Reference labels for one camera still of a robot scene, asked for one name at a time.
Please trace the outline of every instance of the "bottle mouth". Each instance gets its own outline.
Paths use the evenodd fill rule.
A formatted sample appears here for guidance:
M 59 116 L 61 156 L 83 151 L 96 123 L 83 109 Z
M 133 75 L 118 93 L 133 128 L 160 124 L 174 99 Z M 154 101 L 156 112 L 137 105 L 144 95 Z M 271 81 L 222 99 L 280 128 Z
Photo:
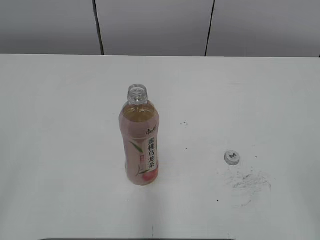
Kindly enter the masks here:
M 128 90 L 128 102 L 134 105 L 146 104 L 148 101 L 148 93 L 142 84 L 133 84 Z

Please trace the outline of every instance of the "peach oolong tea bottle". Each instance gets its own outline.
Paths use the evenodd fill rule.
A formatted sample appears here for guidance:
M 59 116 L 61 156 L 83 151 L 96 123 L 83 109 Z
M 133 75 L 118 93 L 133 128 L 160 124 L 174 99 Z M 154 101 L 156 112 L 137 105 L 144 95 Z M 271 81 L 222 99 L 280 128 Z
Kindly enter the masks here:
M 158 176 L 159 114 L 148 100 L 146 87 L 141 84 L 129 87 L 127 99 L 119 116 L 125 170 L 131 182 L 147 185 Z

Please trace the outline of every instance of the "white table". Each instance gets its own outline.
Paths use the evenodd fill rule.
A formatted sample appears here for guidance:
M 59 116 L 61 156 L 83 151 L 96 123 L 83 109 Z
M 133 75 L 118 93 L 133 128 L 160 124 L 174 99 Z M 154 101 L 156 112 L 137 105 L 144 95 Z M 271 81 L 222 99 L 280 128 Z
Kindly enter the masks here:
M 160 114 L 148 186 L 118 126 L 134 83 Z M 318 240 L 319 104 L 317 58 L 0 55 L 0 239 Z

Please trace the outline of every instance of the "gray wall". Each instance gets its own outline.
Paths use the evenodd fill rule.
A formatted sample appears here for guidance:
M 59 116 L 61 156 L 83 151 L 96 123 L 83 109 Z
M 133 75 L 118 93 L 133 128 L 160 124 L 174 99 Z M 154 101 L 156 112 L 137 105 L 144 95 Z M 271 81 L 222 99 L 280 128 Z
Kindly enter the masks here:
M 207 55 L 318 57 L 320 0 L 216 0 Z
M 0 53 L 100 55 L 91 0 L 2 0 Z
M 204 56 L 214 0 L 96 0 L 106 55 Z M 207 56 L 318 57 L 320 0 L 216 0 Z M 92 0 L 0 1 L 0 53 L 100 55 Z
M 108 55 L 204 56 L 213 0 L 97 0 Z

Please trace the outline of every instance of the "stain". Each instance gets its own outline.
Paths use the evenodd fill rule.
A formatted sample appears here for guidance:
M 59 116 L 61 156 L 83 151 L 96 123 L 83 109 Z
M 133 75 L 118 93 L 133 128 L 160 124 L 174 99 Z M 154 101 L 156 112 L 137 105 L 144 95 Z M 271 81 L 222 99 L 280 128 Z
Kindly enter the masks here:
M 188 127 L 187 121 L 184 121 L 184 122 L 183 122 L 183 126 L 184 126 L 185 129 Z
M 234 204 L 238 207 L 246 207 L 254 200 L 259 199 L 261 192 L 271 192 L 272 186 L 268 181 L 267 174 L 262 171 L 256 173 L 251 170 L 250 173 L 237 172 L 230 173 L 226 181 L 232 188 L 232 197 Z

